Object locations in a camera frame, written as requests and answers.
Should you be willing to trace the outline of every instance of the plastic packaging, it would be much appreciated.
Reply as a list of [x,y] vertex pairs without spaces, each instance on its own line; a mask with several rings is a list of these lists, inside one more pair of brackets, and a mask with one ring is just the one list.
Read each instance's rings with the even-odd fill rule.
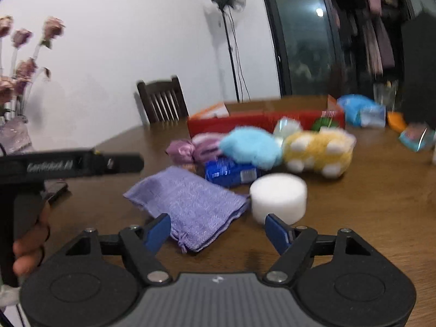
[[283,141],[296,132],[302,132],[302,127],[299,121],[290,118],[282,118],[277,122],[274,128],[274,137],[281,147]]
[[427,124],[409,124],[401,133],[400,141],[412,151],[430,149],[434,145],[435,132]]
[[251,164],[239,164],[224,157],[208,162],[204,171],[207,181],[226,188],[252,183],[262,175]]
[[337,100],[345,111],[345,120],[354,126],[384,128],[386,108],[362,95],[346,95]]

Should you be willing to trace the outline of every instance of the drawstring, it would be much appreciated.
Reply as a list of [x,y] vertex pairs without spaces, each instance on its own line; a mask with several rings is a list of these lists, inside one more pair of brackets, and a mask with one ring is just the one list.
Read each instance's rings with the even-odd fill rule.
[[187,253],[187,249],[185,246],[185,239],[186,239],[187,233],[184,232],[182,233],[182,235],[179,237],[179,241],[177,242],[177,244],[179,245],[179,247],[182,249],[182,253],[185,254]]

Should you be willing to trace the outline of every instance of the wooden chair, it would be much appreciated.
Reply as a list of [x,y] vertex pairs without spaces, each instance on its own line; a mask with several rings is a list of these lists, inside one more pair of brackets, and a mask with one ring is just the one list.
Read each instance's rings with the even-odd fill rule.
[[172,76],[169,81],[155,81],[149,84],[141,80],[137,86],[150,124],[180,120],[188,116],[177,76]]

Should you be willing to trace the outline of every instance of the blue gripper pad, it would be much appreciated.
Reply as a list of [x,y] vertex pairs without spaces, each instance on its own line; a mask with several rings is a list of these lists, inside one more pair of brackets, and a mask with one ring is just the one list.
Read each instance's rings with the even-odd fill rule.
[[278,222],[273,216],[268,215],[265,219],[265,233],[279,255],[291,246],[289,227],[283,222]]
[[171,233],[171,218],[168,214],[159,215],[153,222],[144,227],[144,246],[156,254]]

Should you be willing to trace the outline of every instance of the yellow plush toy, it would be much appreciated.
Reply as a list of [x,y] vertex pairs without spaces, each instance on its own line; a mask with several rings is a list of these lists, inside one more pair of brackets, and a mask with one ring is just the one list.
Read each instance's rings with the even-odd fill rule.
[[312,170],[339,178],[350,166],[356,138],[343,129],[297,132],[283,142],[283,161],[292,173]]

